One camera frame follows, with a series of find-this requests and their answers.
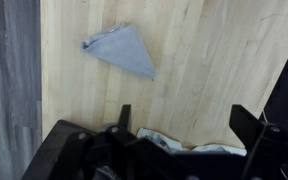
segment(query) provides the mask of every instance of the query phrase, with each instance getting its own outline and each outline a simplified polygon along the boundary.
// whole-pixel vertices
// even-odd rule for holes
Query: gray floor
[[[0,0],[0,179],[20,179],[41,143],[39,0]]]

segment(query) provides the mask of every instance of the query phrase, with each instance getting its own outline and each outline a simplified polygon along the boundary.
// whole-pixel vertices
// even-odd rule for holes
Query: black machine part
[[[40,146],[23,179],[93,179],[109,166],[122,179],[288,179],[288,134],[233,105],[230,127],[245,157],[228,153],[169,154],[127,131],[131,106],[117,125],[98,134],[60,120]]]

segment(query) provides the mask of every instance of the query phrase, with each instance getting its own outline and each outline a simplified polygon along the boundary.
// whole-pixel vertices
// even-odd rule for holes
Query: gray carpet
[[[39,0],[0,0],[0,179],[20,179],[41,143]]]

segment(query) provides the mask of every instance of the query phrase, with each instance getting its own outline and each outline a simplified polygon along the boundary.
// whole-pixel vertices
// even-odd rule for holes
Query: wooden table
[[[79,49],[90,35],[134,24],[152,81]],[[259,116],[288,58],[285,0],[42,0],[43,135],[58,119],[93,130],[132,105],[132,132],[242,147],[232,104]]]

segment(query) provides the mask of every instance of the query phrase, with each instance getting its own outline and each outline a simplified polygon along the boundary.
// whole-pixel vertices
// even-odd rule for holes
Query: gray cloth
[[[106,29],[84,40],[81,48],[92,56],[140,76],[155,77],[152,61],[132,25],[121,23]]]

